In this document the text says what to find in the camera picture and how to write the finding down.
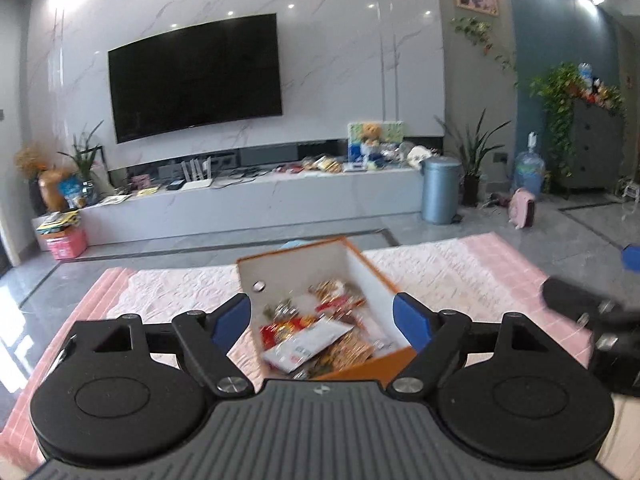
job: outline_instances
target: black circular motor housing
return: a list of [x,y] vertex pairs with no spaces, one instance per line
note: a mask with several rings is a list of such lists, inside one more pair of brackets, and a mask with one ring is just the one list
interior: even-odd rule
[[206,411],[198,383],[153,361],[148,351],[145,356],[81,346],[31,400],[31,422],[44,455],[87,466],[157,456],[190,436]]
[[437,395],[450,432],[523,468],[594,458],[613,421],[610,394],[570,356],[510,351],[454,373]]

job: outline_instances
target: gray cabinet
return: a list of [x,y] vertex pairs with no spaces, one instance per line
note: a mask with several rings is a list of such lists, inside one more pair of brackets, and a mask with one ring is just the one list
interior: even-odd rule
[[624,131],[621,116],[576,100],[571,129],[576,152],[572,176],[562,179],[561,184],[571,189],[612,189],[620,177]]

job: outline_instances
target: television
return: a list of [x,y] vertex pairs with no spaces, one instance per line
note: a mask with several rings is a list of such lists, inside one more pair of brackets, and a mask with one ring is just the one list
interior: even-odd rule
[[179,28],[109,52],[117,142],[282,115],[276,15]]

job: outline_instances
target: gray ribbed panel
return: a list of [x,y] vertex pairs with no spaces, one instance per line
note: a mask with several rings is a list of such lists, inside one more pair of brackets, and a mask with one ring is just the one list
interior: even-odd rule
[[[330,390],[316,393],[320,386]],[[50,462],[34,480],[606,480],[595,463],[523,472],[469,456],[420,404],[375,383],[269,381],[220,404],[183,448],[152,463],[84,472]]]

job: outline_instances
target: tile floor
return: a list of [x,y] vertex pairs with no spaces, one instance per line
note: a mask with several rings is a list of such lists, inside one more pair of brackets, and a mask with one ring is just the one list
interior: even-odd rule
[[[547,274],[572,278],[629,306],[640,306],[640,274],[624,270],[619,248],[609,237],[596,234],[597,227],[603,226],[616,234],[612,219],[615,208],[621,206],[562,211],[606,202],[599,195],[575,196],[569,201],[545,198],[537,204],[534,227],[521,231],[508,225],[505,210],[496,208],[463,210],[463,221],[450,226],[428,225],[417,214],[398,215],[113,244],[89,248],[80,261],[62,264],[48,253],[39,254],[0,279],[0,338],[4,343],[0,345],[0,427],[54,334],[110,267],[232,264],[240,256],[277,248],[286,240],[337,234],[349,234],[361,250],[368,250],[496,232]],[[625,236],[640,234],[640,212],[625,222]]]

